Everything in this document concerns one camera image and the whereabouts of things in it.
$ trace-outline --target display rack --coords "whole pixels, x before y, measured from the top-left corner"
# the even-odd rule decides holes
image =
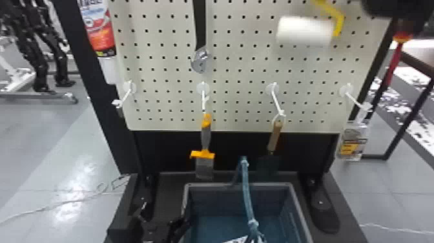
[[[328,47],[279,45],[284,15],[327,19],[312,1],[207,1],[204,74],[191,69],[196,36],[192,0],[109,2],[123,80],[138,88],[124,104],[130,130],[197,131],[202,116],[196,86],[211,87],[208,109],[214,131],[267,132],[276,114],[265,92],[277,82],[287,113],[283,132],[336,133],[353,104],[339,96],[347,83],[357,97],[389,20],[367,16],[358,1],[333,1],[345,15]]]

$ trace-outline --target blue hose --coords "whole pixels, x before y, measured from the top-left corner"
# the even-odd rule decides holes
[[[251,243],[252,240],[255,242],[258,241],[259,237],[262,239],[262,242],[266,243],[266,239],[264,234],[262,234],[258,227],[259,222],[254,218],[252,200],[250,196],[250,187],[249,187],[249,162],[247,161],[246,156],[241,157],[241,167],[242,167],[242,182],[243,182],[243,199],[245,212],[247,214],[248,223],[250,229],[250,235],[247,237],[245,242]]]

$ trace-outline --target white plastic hook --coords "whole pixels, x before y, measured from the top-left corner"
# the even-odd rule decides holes
[[[137,87],[136,84],[132,82],[132,80],[129,80],[127,82],[124,82],[123,90],[125,91],[125,95],[122,97],[122,99],[112,101],[112,105],[114,105],[117,109],[122,108],[123,103],[127,100],[128,96],[136,93]]]
[[[268,95],[271,95],[271,97],[273,98],[273,101],[274,101],[274,106],[276,106],[276,110],[277,110],[276,116],[274,116],[274,118],[271,120],[271,125],[273,125],[275,123],[275,121],[277,120],[277,118],[279,118],[279,117],[283,118],[283,123],[285,123],[285,121],[286,121],[285,110],[283,110],[280,107],[279,101],[277,100],[277,97],[276,97],[276,93],[279,93],[279,85],[277,84],[277,82],[270,83],[269,85],[267,85],[265,88],[265,92]]]
[[[372,112],[371,111],[371,108],[372,108],[372,105],[367,105],[366,103],[363,103],[363,104],[361,104],[361,103],[359,103],[357,100],[356,100],[356,98],[354,98],[352,95],[351,95],[351,93],[353,92],[353,86],[352,86],[352,84],[350,84],[350,83],[347,83],[346,85],[344,85],[344,86],[342,86],[340,89],[339,89],[339,95],[341,96],[341,97],[347,97],[349,100],[351,100],[355,105],[357,105],[358,106],[358,108],[360,108],[360,109],[362,109],[363,111],[365,111],[365,112]]]
[[[196,86],[196,91],[200,94],[201,99],[202,99],[202,112],[205,114],[207,111],[206,108],[206,103],[209,100],[209,84],[207,84],[206,82],[202,81],[201,83],[198,84],[198,86]]]

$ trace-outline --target paint roller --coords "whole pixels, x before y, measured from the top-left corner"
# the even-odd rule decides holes
[[[313,2],[335,18],[336,23],[331,19],[282,16],[276,34],[276,40],[279,44],[328,46],[333,37],[340,35],[344,24],[344,15],[326,0],[313,0]]]

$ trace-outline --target label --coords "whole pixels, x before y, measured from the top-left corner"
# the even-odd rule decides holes
[[[116,55],[112,21],[106,0],[77,0],[87,36],[98,57]]]
[[[342,155],[351,155],[357,149],[357,143],[344,143],[340,147],[340,154]]]
[[[240,237],[240,238],[235,238],[233,240],[226,241],[226,242],[223,242],[223,243],[245,243],[245,240],[247,240],[247,236]]]

